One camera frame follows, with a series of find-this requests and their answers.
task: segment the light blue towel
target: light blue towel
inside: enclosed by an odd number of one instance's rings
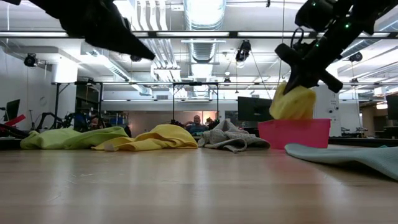
[[[360,162],[398,180],[398,147],[317,149],[299,144],[288,144],[285,149],[287,154],[310,162],[335,165]]]

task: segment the gray cloth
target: gray cloth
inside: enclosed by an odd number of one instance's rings
[[[335,165],[359,162],[398,180],[398,147],[316,149],[299,144],[288,144],[285,149],[287,154],[310,162]]]
[[[213,130],[205,131],[198,141],[199,147],[227,149],[233,153],[243,152],[248,147],[268,149],[269,143],[254,134],[239,130],[230,121],[222,121]]]

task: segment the metal frame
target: metal frame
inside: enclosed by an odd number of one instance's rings
[[[182,85],[182,86],[185,86],[185,85],[189,85],[189,86],[202,86],[202,85],[208,85],[209,87],[210,87],[210,85],[215,85],[215,86],[217,86],[217,92],[216,92],[216,94],[217,94],[217,112],[216,112],[216,120],[219,120],[219,118],[220,118],[220,110],[219,110],[219,97],[218,97],[218,90],[219,90],[219,88],[220,88],[220,85],[219,85],[219,83],[218,82],[175,82],[175,83],[172,83],[172,85],[173,85],[173,121],[175,121],[175,97],[174,97],[174,95],[176,94],[176,93],[178,93],[178,91],[180,90],[177,90],[177,92],[175,92],[175,86],[176,85]]]
[[[102,83],[103,85],[110,85],[110,86],[115,86],[115,85],[153,85],[153,86],[172,86],[174,83],[172,82],[92,82],[93,85],[100,85]],[[189,85],[191,82],[180,82],[177,83],[178,85]],[[277,86],[281,84],[281,82],[214,82],[219,84],[220,86],[231,86],[231,85],[241,85],[241,86],[248,86],[248,85],[269,85],[269,86]],[[71,83],[59,83],[61,85],[67,85],[67,84],[75,84],[73,82]],[[360,85],[374,85],[374,86],[389,86],[389,85],[398,85],[398,82],[344,82],[344,86],[360,86]]]
[[[243,30],[213,30],[213,31],[187,31],[187,30],[148,30],[134,31],[133,34],[140,39],[281,39],[300,38],[300,35],[293,36],[294,31],[243,31]],[[321,37],[324,33],[304,32],[304,39]],[[0,38],[19,39],[78,39],[69,37],[64,31],[9,31],[0,30]],[[362,33],[358,40],[386,40],[398,39],[398,32],[375,32],[372,36]]]
[[[55,111],[54,111],[54,115],[57,118],[58,117],[58,104],[59,104],[59,96],[60,94],[70,85],[100,85],[100,91],[99,91],[99,100],[98,100],[98,125],[102,124],[103,119],[102,119],[102,102],[103,102],[103,93],[104,93],[104,84],[102,82],[74,82],[74,83],[52,83],[53,85],[57,86],[57,91],[55,93]],[[56,127],[57,124],[57,119],[54,118],[54,123],[53,126]]]

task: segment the clothing pile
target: clothing pile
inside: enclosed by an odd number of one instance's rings
[[[38,133],[30,132],[21,141],[22,149],[96,149],[145,151],[154,149],[196,149],[197,142],[183,128],[161,124],[151,132],[129,138],[122,127],[98,129],[80,133],[69,128]]]
[[[199,147],[210,149],[226,149],[233,153],[249,149],[269,149],[267,141],[257,138],[254,134],[239,130],[232,122],[222,121],[211,131],[205,131],[198,141]]]

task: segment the yellow cloth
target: yellow cloth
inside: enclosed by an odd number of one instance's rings
[[[160,124],[149,133],[141,134],[135,139],[115,138],[93,147],[93,149],[146,151],[165,148],[196,149],[197,147],[197,142],[185,129],[172,124]]]
[[[110,139],[127,136],[121,127],[112,127],[80,133],[70,128],[31,131],[20,143],[22,149],[89,149]]]
[[[298,86],[283,95],[286,82],[276,89],[270,114],[275,119],[312,119],[316,94],[308,88]]]

